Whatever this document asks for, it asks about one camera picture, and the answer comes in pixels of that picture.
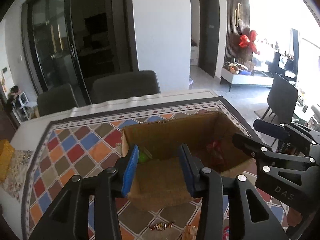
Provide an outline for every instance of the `person's hair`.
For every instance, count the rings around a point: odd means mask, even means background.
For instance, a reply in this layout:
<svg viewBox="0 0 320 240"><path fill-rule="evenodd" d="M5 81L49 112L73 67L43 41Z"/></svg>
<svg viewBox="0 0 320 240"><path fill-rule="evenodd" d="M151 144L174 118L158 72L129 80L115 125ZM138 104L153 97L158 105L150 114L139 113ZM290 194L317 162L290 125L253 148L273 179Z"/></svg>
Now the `person's hair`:
<svg viewBox="0 0 320 240"><path fill-rule="evenodd" d="M13 86L12 88L10 88L11 93L18 93L19 92L19 88L17 85Z"/></svg>

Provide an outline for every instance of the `diamond patterned tablecloth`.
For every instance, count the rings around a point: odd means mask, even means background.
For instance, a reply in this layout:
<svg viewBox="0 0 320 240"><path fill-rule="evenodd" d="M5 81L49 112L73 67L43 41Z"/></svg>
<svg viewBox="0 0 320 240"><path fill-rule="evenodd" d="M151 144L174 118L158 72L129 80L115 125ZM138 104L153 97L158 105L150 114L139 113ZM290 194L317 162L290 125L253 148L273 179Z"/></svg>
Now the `diamond patterned tablecloth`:
<svg viewBox="0 0 320 240"><path fill-rule="evenodd" d="M58 192L71 176L90 177L113 166L121 157L121 128L142 122L181 118L190 114L221 111L246 135L256 136L238 112L222 97L202 99L204 102L139 110L127 113L104 113L98 117L83 116L78 120L61 120L51 123L39 145L27 177L23 199L23 229L28 238L37 222ZM253 164L244 172L254 184L256 167ZM273 213L287 228L286 216L278 200L259 190ZM187 224L197 225L201 211L201 199L161 210L141 211L127 199L116 199L118 218L123 240L174 240L181 236ZM223 198L224 227L229 225L228 197ZM89 239L94 239L94 197L89 204ZM151 231L148 225L158 221L175 221L171 229Z"/></svg>

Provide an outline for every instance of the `open cardboard box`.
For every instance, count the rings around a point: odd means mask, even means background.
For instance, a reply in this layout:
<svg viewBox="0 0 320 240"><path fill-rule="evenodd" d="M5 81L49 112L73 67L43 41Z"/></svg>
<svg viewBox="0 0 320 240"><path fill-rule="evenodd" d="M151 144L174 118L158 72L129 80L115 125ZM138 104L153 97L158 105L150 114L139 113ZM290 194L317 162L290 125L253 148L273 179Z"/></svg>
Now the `open cardboard box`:
<svg viewBox="0 0 320 240"><path fill-rule="evenodd" d="M204 166L223 176L235 178L252 159L232 144L232 135L241 132L224 114L211 112L185 118L141 123L122 129L122 155L133 145L145 147L153 156L139 163L128 199L138 208L157 211L192 200L187 191L178 158L178 146L186 143ZM221 139L224 165L212 166L206 146Z"/></svg>

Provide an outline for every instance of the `gold wall decoration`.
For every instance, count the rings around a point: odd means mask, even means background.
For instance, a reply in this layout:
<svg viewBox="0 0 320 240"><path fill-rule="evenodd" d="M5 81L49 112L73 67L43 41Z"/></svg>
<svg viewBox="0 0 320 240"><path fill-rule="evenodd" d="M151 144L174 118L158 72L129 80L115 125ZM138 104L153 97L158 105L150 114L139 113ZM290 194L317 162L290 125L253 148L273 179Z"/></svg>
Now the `gold wall decoration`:
<svg viewBox="0 0 320 240"><path fill-rule="evenodd" d="M239 27L239 23L242 20L242 6L238 3L238 8L235 9L235 25Z"/></svg>

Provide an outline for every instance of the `glass door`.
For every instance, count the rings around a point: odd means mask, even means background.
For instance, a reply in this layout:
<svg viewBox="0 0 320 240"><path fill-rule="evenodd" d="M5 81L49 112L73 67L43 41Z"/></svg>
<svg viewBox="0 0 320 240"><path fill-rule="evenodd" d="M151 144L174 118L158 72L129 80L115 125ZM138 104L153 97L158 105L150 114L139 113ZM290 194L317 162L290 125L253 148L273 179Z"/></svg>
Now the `glass door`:
<svg viewBox="0 0 320 240"><path fill-rule="evenodd" d="M42 89L69 83L78 104L90 104L74 52L70 0L33 0L28 7L28 32Z"/></svg>

